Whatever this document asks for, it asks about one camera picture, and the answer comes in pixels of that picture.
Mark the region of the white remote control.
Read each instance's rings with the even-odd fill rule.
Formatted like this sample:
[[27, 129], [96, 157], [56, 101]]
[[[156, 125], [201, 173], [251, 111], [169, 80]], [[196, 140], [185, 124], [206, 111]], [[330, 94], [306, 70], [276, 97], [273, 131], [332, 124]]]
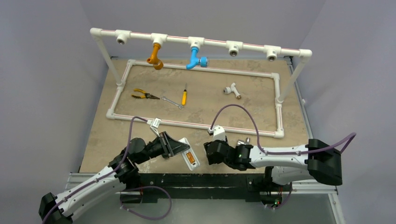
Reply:
[[189, 168], [190, 171], [196, 170], [200, 166], [200, 161], [198, 160], [198, 157], [196, 156], [194, 150], [192, 149], [189, 141], [187, 140], [186, 137], [181, 138], [179, 141], [188, 145], [188, 149], [184, 150], [181, 153], [187, 167]]

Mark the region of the orange battery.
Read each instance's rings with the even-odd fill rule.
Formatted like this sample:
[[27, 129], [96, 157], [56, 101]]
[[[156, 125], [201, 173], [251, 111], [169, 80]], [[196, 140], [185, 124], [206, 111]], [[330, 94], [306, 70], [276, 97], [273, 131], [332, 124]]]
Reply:
[[190, 164], [194, 164], [195, 163], [194, 156], [193, 156], [193, 154], [191, 152], [187, 152], [186, 153], [186, 157], [187, 157], [187, 159], [188, 159]]

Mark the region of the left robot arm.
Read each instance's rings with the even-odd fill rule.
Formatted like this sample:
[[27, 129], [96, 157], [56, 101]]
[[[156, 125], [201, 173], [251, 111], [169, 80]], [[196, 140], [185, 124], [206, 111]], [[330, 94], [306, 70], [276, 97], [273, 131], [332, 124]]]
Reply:
[[39, 215], [43, 224], [71, 224], [90, 207], [120, 191], [142, 188], [138, 164], [158, 156], [173, 157], [188, 149], [186, 138], [175, 140], [161, 132], [153, 141], [131, 139], [127, 146], [107, 166], [76, 187], [63, 193], [45, 194]]

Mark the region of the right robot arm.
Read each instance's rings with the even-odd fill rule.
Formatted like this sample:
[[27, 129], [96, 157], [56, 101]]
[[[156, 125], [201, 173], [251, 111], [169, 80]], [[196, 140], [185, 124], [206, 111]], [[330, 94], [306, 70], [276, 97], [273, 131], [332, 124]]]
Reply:
[[263, 186], [273, 190], [289, 182], [314, 179], [330, 186], [342, 185], [341, 151], [318, 139], [306, 145], [261, 150], [242, 144], [232, 147], [224, 140], [204, 144], [208, 163], [224, 163], [232, 169], [246, 171], [265, 167]]

